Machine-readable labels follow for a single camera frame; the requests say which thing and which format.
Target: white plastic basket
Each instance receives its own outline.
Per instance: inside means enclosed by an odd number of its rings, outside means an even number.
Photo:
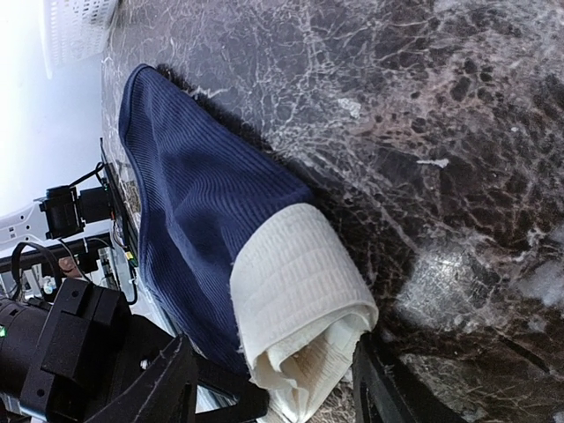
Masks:
[[[45,68],[97,55],[106,47],[118,0],[41,0]]]

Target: cable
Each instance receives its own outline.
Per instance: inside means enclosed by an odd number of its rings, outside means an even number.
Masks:
[[[104,168],[104,163],[100,162],[96,165],[96,168],[92,171],[92,172],[88,172],[87,174],[85,174],[84,176],[81,176],[80,178],[78,178],[76,181],[74,181],[70,186],[71,187],[76,187],[77,185],[79,185],[80,183],[86,181],[87,179],[92,178],[93,176],[96,176],[98,178],[98,181],[100,182],[100,185],[104,185],[104,182],[101,180],[99,173],[102,171],[102,169]]]
[[[137,282],[135,281],[135,279],[131,281],[131,284],[133,285],[133,300],[127,301],[128,306],[137,304],[137,301],[139,300],[139,291],[137,290]]]
[[[34,242],[20,242],[11,253],[11,276],[16,283],[16,291],[10,297],[11,300],[17,300],[23,291],[20,275],[20,261],[21,253],[24,251],[25,247],[36,249],[47,259],[47,262],[51,267],[51,272],[53,273],[53,278],[55,278],[57,288],[63,283],[61,268],[59,267],[59,263],[57,262],[55,255],[51,251]]]
[[[95,240],[98,242],[101,242],[102,244],[104,244],[106,247],[108,247],[109,249],[114,249],[113,245],[109,245],[107,242],[105,242],[104,240],[102,240],[101,238],[95,237],[93,236],[92,238],[88,238],[89,240]]]
[[[18,417],[17,419],[10,420],[10,423],[28,423],[30,421],[32,421],[31,417],[21,416],[21,417]]]
[[[59,238],[58,241],[61,242],[61,245],[64,247],[64,249],[67,250],[67,253],[69,253],[69,257],[72,259],[74,265],[77,267],[77,270],[80,272],[80,276],[84,278],[86,282],[90,282],[91,284],[93,284],[92,280],[85,275],[82,269],[80,269],[80,266],[77,263],[77,259],[74,258],[74,255],[72,254],[72,251],[71,249],[69,249],[69,246],[66,244],[66,242],[63,241],[61,238]]]

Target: dark marble countertop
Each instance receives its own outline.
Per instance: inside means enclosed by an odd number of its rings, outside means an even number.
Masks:
[[[382,335],[469,422],[564,422],[561,0],[123,0],[126,78],[160,65],[318,191]]]

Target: folded white fabric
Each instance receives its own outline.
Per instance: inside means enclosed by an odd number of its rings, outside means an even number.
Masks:
[[[261,423],[309,420],[353,361],[378,309],[314,206],[279,211],[234,263],[231,294],[252,380],[271,394]]]

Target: white wall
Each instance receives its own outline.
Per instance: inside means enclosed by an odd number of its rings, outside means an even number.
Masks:
[[[100,161],[100,57],[56,70],[49,80],[40,6],[0,2],[0,219]]]

